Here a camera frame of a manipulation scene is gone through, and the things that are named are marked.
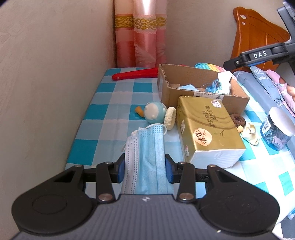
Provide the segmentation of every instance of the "white lid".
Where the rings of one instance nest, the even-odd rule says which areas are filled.
[[[269,116],[278,129],[283,134],[292,137],[295,133],[295,125],[288,115],[280,108],[272,107],[269,110]]]

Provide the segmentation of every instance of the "checkered tablecloth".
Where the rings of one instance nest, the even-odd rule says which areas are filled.
[[[123,145],[131,132],[149,125],[134,109],[137,106],[144,108],[151,101],[159,101],[157,79],[112,80],[115,73],[133,70],[136,69],[107,70],[79,127],[66,168],[75,164],[91,168],[105,161],[115,162],[122,154]],[[252,97],[243,117],[256,126],[260,135],[259,128],[266,113]],[[176,126],[167,132],[164,139],[165,152],[170,154],[175,162],[182,161]],[[244,141],[244,144],[247,148],[245,153],[233,168],[227,170],[272,194],[280,204],[281,221],[295,208],[294,159],[287,147],[278,152],[262,139],[258,146],[252,146],[247,141]],[[120,185],[113,184],[113,187],[118,195]],[[205,194],[204,184],[196,184],[196,190],[197,197],[202,197]],[[86,193],[95,197],[95,184],[87,184]]]

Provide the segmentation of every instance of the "hand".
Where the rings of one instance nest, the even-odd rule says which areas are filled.
[[[286,82],[285,82],[284,79],[280,78],[279,83],[280,83],[280,84],[285,84]],[[289,84],[288,84],[288,85],[287,85],[287,93],[288,93],[290,96],[292,96],[293,101],[295,102],[295,87],[291,87],[291,86],[289,86]]]

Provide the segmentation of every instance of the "gray ribbed panel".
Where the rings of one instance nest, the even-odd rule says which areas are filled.
[[[234,237],[209,226],[193,205],[171,195],[121,195],[113,204],[100,205],[83,226],[59,236],[40,237],[21,232],[13,240],[277,240],[268,233]]]

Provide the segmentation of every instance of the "pink fabric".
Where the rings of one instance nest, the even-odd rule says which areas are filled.
[[[115,0],[118,67],[166,62],[166,6],[167,0]]]
[[[293,101],[293,98],[287,93],[287,83],[280,84],[280,75],[272,70],[266,71],[267,75],[271,78],[273,83],[277,86],[278,90],[282,94],[285,101],[283,101],[283,104],[288,109],[288,111],[291,113],[293,117],[295,117],[295,102]]]

